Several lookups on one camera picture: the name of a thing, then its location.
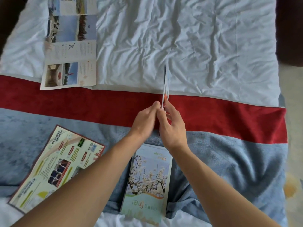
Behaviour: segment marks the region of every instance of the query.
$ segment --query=white duvet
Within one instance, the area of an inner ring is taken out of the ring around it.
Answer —
[[[98,0],[94,89],[211,96],[278,106],[276,0]],[[47,0],[29,0],[0,73],[41,79]]]

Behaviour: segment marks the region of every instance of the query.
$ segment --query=floor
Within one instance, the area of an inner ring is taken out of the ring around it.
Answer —
[[[303,224],[303,68],[279,65],[279,78],[287,113],[289,153],[286,167],[289,227]]]

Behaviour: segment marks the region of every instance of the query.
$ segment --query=red label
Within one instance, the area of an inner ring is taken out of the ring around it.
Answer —
[[[81,160],[82,162],[85,160],[86,155],[87,155],[87,152],[84,153],[82,160]]]
[[[74,148],[75,148],[74,146],[71,147],[71,150],[69,151],[68,155],[71,155],[71,153],[73,152]]]
[[[64,144],[64,142],[62,141],[61,144],[60,144],[60,146],[59,146],[59,148],[58,148],[58,150],[60,150],[63,147],[63,144]]]

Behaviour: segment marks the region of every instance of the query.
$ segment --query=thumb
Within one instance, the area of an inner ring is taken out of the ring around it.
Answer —
[[[170,126],[169,122],[167,121],[166,112],[163,109],[157,110],[157,118],[160,122],[160,126],[162,126],[162,127]]]

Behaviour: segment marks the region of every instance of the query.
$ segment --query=folded brochure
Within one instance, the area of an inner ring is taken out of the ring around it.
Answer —
[[[48,0],[40,89],[97,84],[97,0]]]
[[[143,144],[132,159],[120,213],[159,225],[166,214],[171,168],[167,149]]]
[[[105,146],[56,126],[9,204],[28,213],[102,154]]]

